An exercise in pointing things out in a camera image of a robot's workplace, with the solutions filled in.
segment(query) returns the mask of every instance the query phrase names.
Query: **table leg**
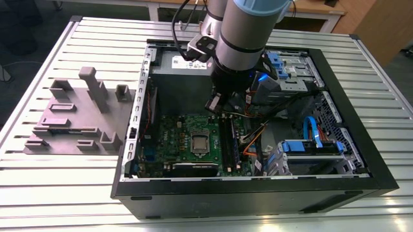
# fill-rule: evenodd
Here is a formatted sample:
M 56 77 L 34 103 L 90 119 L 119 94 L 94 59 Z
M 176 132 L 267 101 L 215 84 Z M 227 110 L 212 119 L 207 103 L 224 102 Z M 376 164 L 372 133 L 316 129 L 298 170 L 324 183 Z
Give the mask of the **table leg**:
M 328 18 L 327 20 L 324 21 L 322 27 L 320 27 L 320 30 L 319 32 L 322 33 L 331 33 L 334 27 L 335 27 L 335 24 L 339 20 L 339 15 L 328 15 Z
M 159 4 L 156 2 L 148 2 L 149 20 L 159 21 L 157 15 Z

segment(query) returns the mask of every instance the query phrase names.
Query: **white label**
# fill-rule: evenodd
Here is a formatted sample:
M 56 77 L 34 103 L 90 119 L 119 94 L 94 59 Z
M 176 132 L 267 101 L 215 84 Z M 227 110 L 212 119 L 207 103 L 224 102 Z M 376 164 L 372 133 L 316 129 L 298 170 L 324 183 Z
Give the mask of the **white label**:
M 274 148 L 270 145 L 267 145 L 263 152 L 270 152 L 272 149 Z
M 294 73 L 294 72 L 295 72 L 295 69 L 294 69 L 294 67 L 284 67 L 284 71 L 286 71 L 286 72 Z
M 260 171 L 262 165 L 260 165 L 260 163 L 259 163 L 258 159 L 255 160 L 254 165 L 255 165 L 255 167 L 258 168 L 258 170 Z
M 248 104 L 251 104 L 251 100 L 252 100 L 252 97 L 251 97 L 250 95 L 247 95 L 247 96 L 244 97 L 244 102 L 248 103 Z
M 207 69 L 207 64 L 200 61 L 185 61 L 181 56 L 172 57 L 172 69 Z

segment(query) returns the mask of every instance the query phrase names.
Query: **blue light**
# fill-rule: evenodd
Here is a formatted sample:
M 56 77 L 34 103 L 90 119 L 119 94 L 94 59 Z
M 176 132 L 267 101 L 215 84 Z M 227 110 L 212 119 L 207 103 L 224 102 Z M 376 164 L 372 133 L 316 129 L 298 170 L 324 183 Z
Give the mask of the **blue light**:
M 258 79 L 258 81 L 264 80 L 267 77 L 268 77 L 268 75 L 267 75 L 267 74 L 263 74 L 263 75 L 260 76 L 260 78 Z

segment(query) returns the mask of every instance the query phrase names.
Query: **cpu socket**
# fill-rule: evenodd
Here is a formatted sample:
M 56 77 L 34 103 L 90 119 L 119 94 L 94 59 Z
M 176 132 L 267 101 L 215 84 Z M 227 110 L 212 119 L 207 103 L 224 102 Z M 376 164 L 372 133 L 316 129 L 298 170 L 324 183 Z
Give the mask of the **cpu socket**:
M 191 153 L 195 156 L 201 157 L 208 153 L 208 131 L 192 131 L 191 132 Z

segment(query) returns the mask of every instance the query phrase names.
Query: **green circuit board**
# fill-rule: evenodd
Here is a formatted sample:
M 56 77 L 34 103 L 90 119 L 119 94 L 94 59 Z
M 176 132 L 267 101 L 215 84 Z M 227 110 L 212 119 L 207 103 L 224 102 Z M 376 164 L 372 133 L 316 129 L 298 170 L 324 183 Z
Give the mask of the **green circuit board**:
M 242 136 L 244 123 L 240 117 L 233 118 L 233 127 L 237 135 Z M 191 134 L 200 131 L 208 132 L 208 152 L 196 156 L 191 152 Z M 149 175 L 161 177 L 161 164 L 168 162 L 215 163 L 219 165 L 219 176 L 251 175 L 248 162 L 242 162 L 242 168 L 229 173 L 223 170 L 219 143 L 219 125 L 215 116 L 161 116 L 155 159 L 152 164 L 147 163 Z

